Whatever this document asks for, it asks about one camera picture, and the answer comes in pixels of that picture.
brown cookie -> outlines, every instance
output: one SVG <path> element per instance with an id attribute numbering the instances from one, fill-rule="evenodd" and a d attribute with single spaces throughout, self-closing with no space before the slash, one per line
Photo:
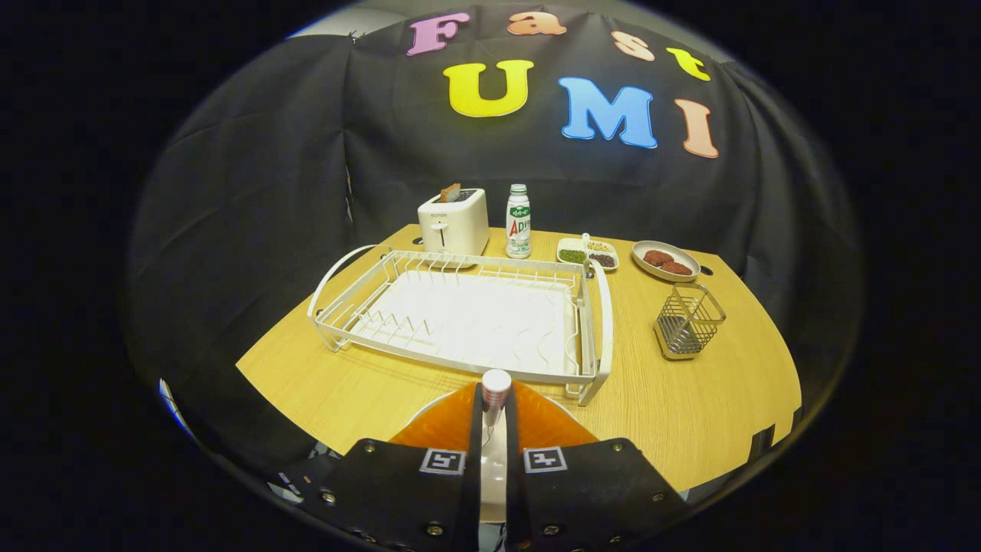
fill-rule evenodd
<path id="1" fill-rule="evenodd" d="M 667 254 L 664 251 L 658 251 L 657 249 L 651 249 L 650 251 L 644 253 L 644 262 L 647 264 L 652 264 L 654 266 L 660 266 L 665 262 L 673 262 L 674 257 Z"/>
<path id="2" fill-rule="evenodd" d="M 661 270 L 665 272 L 670 272 L 672 274 L 681 274 L 682 276 L 691 276 L 692 269 L 681 264 L 680 262 L 668 261 L 661 265 Z"/>

white cylinder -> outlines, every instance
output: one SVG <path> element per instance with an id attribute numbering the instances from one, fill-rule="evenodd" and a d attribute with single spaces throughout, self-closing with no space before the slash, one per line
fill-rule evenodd
<path id="1" fill-rule="evenodd" d="M 481 384 L 484 395 L 484 425 L 494 427 L 504 407 L 504 399 L 511 391 L 511 374 L 494 368 L 484 372 Z"/>
<path id="2" fill-rule="evenodd" d="M 511 258 L 527 258 L 532 254 L 532 204 L 528 187 L 512 184 L 504 216 L 504 252 Z"/>

yellow letter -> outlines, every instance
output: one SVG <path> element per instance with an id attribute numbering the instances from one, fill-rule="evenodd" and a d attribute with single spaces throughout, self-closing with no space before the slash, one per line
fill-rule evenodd
<path id="1" fill-rule="evenodd" d="M 676 99 L 675 104 L 681 108 L 685 114 L 685 125 L 688 126 L 688 139 L 685 140 L 685 149 L 714 159 L 719 156 L 719 150 L 712 145 L 712 134 L 708 131 L 708 114 L 711 111 L 700 103 L 687 99 Z"/>
<path id="2" fill-rule="evenodd" d="M 644 61 L 654 61 L 654 54 L 647 49 L 647 43 L 632 34 L 615 30 L 610 33 L 616 40 L 616 47 L 628 56 L 643 59 Z"/>
<path id="3" fill-rule="evenodd" d="M 700 79 L 702 81 L 712 80 L 712 77 L 706 75 L 698 68 L 699 66 L 704 67 L 704 64 L 701 63 L 701 61 L 693 58 L 692 54 L 679 48 L 667 48 L 667 50 L 668 52 L 671 52 L 672 54 L 675 55 L 675 58 L 678 60 L 678 65 L 680 65 L 681 68 L 685 70 L 685 73 L 688 73 L 692 77 L 695 77 L 696 79 Z"/>
<path id="4" fill-rule="evenodd" d="M 467 117 L 499 117 L 514 113 L 528 101 L 528 70 L 535 64 L 521 59 L 505 60 L 497 64 L 504 70 L 507 91 L 500 99 L 481 97 L 480 73 L 488 66 L 483 63 L 465 63 L 447 67 L 442 73 L 449 78 L 449 105 L 454 111 Z"/>
<path id="5" fill-rule="evenodd" d="M 511 34 L 562 34 L 566 31 L 558 18 L 545 12 L 514 14 L 508 19 L 515 22 L 507 26 Z"/>

bottle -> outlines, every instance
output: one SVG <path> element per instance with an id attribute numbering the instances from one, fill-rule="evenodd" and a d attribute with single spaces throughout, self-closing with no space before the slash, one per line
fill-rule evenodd
<path id="1" fill-rule="evenodd" d="M 528 187 L 524 184 L 511 185 L 504 220 L 504 251 L 507 256 L 526 258 L 532 254 L 532 204 L 528 201 Z"/>

bottle cap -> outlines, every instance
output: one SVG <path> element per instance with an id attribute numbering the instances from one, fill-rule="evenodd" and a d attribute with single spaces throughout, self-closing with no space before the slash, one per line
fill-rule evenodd
<path id="1" fill-rule="evenodd" d="M 484 372 L 481 378 L 484 387 L 484 402 L 488 406 L 499 407 L 504 404 L 507 392 L 511 390 L 511 374 L 499 368 Z"/>

